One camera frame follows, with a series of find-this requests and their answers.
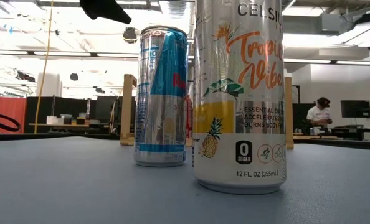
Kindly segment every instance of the can lid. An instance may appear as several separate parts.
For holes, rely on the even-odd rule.
[[[164,26],[164,25],[153,25],[153,26],[148,26],[147,28],[145,28],[145,29],[143,29],[143,30],[141,31],[141,35],[142,35],[144,32],[146,32],[146,31],[148,31],[148,30],[150,30],[150,29],[158,29],[158,28],[161,28],[161,29],[174,29],[174,30],[176,30],[176,31],[180,31],[181,33],[183,33],[183,34],[187,37],[186,33],[185,33],[183,30],[178,29],[177,27]]]

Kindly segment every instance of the wooden post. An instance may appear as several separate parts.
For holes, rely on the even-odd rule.
[[[285,77],[286,149],[294,149],[292,77]]]
[[[124,75],[123,104],[121,106],[121,132],[120,144],[123,146],[134,145],[134,133],[130,133],[133,86],[136,87],[136,78],[133,75]]]

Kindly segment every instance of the gray table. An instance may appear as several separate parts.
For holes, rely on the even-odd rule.
[[[281,191],[213,192],[184,166],[81,137],[0,142],[0,224],[370,223],[370,151],[299,144]]]

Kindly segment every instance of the man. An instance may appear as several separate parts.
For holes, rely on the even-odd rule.
[[[327,98],[319,98],[316,101],[316,106],[308,110],[307,120],[313,126],[324,126],[327,128],[327,125],[333,122],[330,118],[329,104],[330,100]]]

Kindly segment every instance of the silver can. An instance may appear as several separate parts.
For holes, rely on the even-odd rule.
[[[173,27],[141,32],[135,155],[142,166],[185,160],[187,36]]]
[[[194,174],[267,194],[286,181],[281,0],[197,2]]]

